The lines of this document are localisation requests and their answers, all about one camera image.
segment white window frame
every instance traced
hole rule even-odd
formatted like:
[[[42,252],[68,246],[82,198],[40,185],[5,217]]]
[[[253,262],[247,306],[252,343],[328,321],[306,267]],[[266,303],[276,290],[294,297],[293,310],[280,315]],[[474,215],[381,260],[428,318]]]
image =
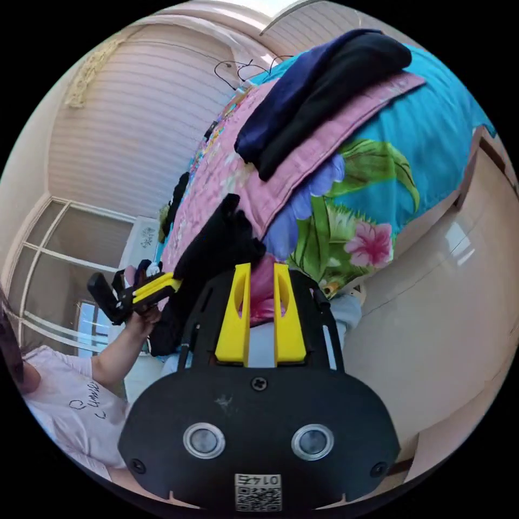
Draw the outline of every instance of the white window frame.
[[[30,235],[31,231],[33,230],[33,228],[36,225],[36,223],[39,221],[41,215],[44,213],[44,211],[47,209],[47,207],[52,202],[62,203],[63,207],[62,207],[61,211],[54,218],[53,222],[49,225],[49,228],[45,232],[45,235],[43,236],[40,244],[35,245],[35,244],[32,244],[32,243],[29,243],[27,241],[27,239],[29,238],[29,235]],[[32,263],[31,263],[31,266],[29,268],[29,272],[27,274],[27,278],[25,280],[25,285],[24,285],[23,292],[22,292],[22,299],[21,299],[21,302],[20,302],[19,315],[16,316],[17,319],[18,319],[18,337],[19,337],[20,341],[23,340],[23,326],[25,325],[25,326],[31,328],[32,330],[38,332],[39,334],[41,334],[41,335],[43,335],[43,336],[45,336],[45,337],[47,337],[49,339],[53,339],[55,341],[61,342],[62,344],[67,344],[69,346],[77,348],[78,350],[88,350],[88,351],[92,351],[92,352],[95,352],[95,353],[99,353],[99,352],[101,352],[104,349],[104,346],[103,346],[103,348],[101,348],[98,345],[83,344],[81,342],[78,342],[77,340],[68,339],[68,338],[63,337],[61,335],[56,335],[56,334],[52,333],[51,331],[49,331],[49,330],[47,330],[45,328],[42,328],[41,326],[38,326],[37,323],[39,323],[41,325],[44,325],[48,329],[54,330],[56,332],[66,333],[67,335],[70,335],[70,336],[73,336],[73,337],[77,337],[77,338],[80,338],[80,337],[82,337],[82,338],[90,338],[90,339],[92,339],[92,342],[98,342],[98,343],[101,342],[99,340],[95,340],[95,336],[92,335],[92,336],[89,336],[89,337],[83,337],[85,334],[81,334],[80,332],[78,332],[76,330],[64,328],[62,326],[59,326],[59,325],[54,324],[54,323],[51,323],[50,321],[47,321],[45,319],[41,319],[38,316],[35,316],[35,315],[25,311],[25,304],[26,304],[26,301],[27,301],[27,294],[28,294],[28,291],[29,291],[30,282],[32,280],[32,276],[34,274],[34,271],[36,269],[37,262],[38,262],[38,260],[39,260],[39,258],[41,257],[42,254],[46,254],[48,256],[52,256],[52,257],[55,257],[55,258],[59,258],[61,260],[67,261],[68,263],[72,263],[72,264],[75,264],[75,265],[82,265],[84,267],[92,268],[94,270],[101,270],[101,271],[104,271],[104,272],[114,272],[114,273],[117,272],[117,270],[118,270],[117,268],[114,268],[114,267],[109,267],[107,265],[102,265],[102,264],[86,261],[86,260],[83,260],[83,259],[74,258],[72,256],[67,256],[65,254],[60,254],[59,252],[55,252],[55,251],[52,251],[52,250],[49,250],[49,249],[46,248],[46,245],[48,244],[50,237],[52,236],[52,234],[54,233],[54,231],[58,227],[60,221],[62,220],[63,216],[65,215],[65,213],[67,212],[67,210],[69,208],[78,209],[80,211],[89,212],[89,213],[92,213],[92,214],[95,214],[95,215],[104,216],[104,217],[107,217],[107,218],[113,218],[113,219],[119,220],[121,222],[127,222],[127,223],[131,223],[131,224],[135,224],[135,222],[137,220],[137,218],[134,217],[134,216],[126,215],[126,214],[123,214],[123,213],[120,213],[120,212],[110,211],[108,209],[102,209],[102,208],[99,208],[99,207],[95,207],[93,205],[77,203],[77,202],[73,202],[73,201],[70,201],[70,200],[66,200],[66,199],[58,198],[58,197],[54,197],[54,196],[49,197],[49,199],[42,206],[41,210],[38,212],[38,214],[36,215],[34,220],[31,222],[31,224],[25,230],[23,239],[22,239],[22,241],[21,241],[21,243],[20,243],[20,245],[18,247],[18,251],[17,251],[16,257],[15,257],[15,261],[13,262],[13,267],[11,269],[11,276],[10,276],[10,279],[9,279],[8,290],[10,290],[10,284],[12,282],[12,274],[14,273],[14,270],[15,270],[16,265],[17,265],[18,260],[19,260],[19,256],[20,256],[23,248],[26,247],[26,248],[34,250],[35,254],[34,254],[34,257],[32,259]],[[29,314],[29,317],[30,317],[31,320],[25,318],[27,314]]]

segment black writing on shirt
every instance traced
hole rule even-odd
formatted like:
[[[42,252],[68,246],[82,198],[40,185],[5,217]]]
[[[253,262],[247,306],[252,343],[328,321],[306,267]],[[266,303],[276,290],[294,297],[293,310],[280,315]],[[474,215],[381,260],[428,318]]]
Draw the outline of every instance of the black writing on shirt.
[[[89,405],[90,407],[99,407],[99,386],[95,382],[89,382],[86,387],[88,388],[88,396],[86,403],[82,400],[71,400],[69,407],[71,409],[82,410]],[[107,414],[104,411],[96,411],[94,413],[101,420],[106,419]]]

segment bed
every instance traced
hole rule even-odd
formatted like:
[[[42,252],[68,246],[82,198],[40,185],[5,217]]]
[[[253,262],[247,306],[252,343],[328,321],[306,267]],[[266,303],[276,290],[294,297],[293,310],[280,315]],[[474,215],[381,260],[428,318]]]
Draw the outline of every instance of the bed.
[[[470,188],[482,136],[484,132],[492,137],[496,134],[472,95],[445,65],[422,49],[409,49],[412,63],[405,73],[423,78],[425,84],[393,99],[357,127],[319,168],[293,186],[283,207],[277,208],[263,227],[254,226],[255,215],[261,213],[254,196],[242,204],[256,234],[276,261],[304,271],[330,297],[397,260],[451,206],[460,209]],[[229,151],[236,137],[232,132],[246,120],[247,106],[250,110],[260,89],[271,88],[266,85],[282,78],[297,58],[250,79],[249,87],[236,92],[217,118],[208,140],[199,146],[169,239],[158,252],[165,271],[174,270],[211,208],[216,208],[225,194],[247,194],[244,186],[254,178],[255,171]],[[374,181],[369,178],[360,188],[357,185],[352,189],[349,179],[353,170],[358,173],[362,162],[355,162],[352,150],[358,149],[389,150],[391,168],[405,170],[405,178],[397,173],[379,175],[377,171]],[[292,164],[300,157],[292,158]],[[342,168],[341,178],[328,179],[331,183],[316,192],[314,184],[319,183],[316,179],[320,171],[337,158],[341,166],[335,169]],[[221,171],[222,164],[229,173],[216,184],[209,177],[215,169]],[[373,170],[365,173],[367,178],[373,176]],[[342,189],[341,182],[349,187]],[[297,207],[302,203],[308,210],[305,218],[298,216]],[[347,224],[334,235],[330,229],[337,221]],[[381,254],[370,256],[370,251],[363,249],[370,236],[376,246],[384,243]]]

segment qr code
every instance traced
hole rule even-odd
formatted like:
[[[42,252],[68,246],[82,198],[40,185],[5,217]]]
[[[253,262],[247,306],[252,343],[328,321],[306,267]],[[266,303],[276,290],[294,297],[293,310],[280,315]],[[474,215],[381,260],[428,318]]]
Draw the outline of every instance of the qr code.
[[[240,512],[279,512],[282,509],[279,475],[236,474],[236,510]]]
[[[236,488],[236,510],[241,512],[281,511],[281,488]]]

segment circular lens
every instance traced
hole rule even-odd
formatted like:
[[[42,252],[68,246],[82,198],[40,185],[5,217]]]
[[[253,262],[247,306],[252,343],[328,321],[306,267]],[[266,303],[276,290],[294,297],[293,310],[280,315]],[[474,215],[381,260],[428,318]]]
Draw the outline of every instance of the circular lens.
[[[217,445],[218,438],[208,429],[198,429],[191,435],[191,446],[199,453],[211,453]]]
[[[225,449],[223,433],[210,423],[195,423],[184,433],[184,447],[193,456],[202,460],[211,460]]]
[[[305,461],[324,458],[334,446],[334,436],[328,427],[320,424],[305,425],[292,437],[292,451]]]
[[[319,454],[326,448],[326,436],[321,431],[308,431],[301,436],[299,445],[306,454]]]

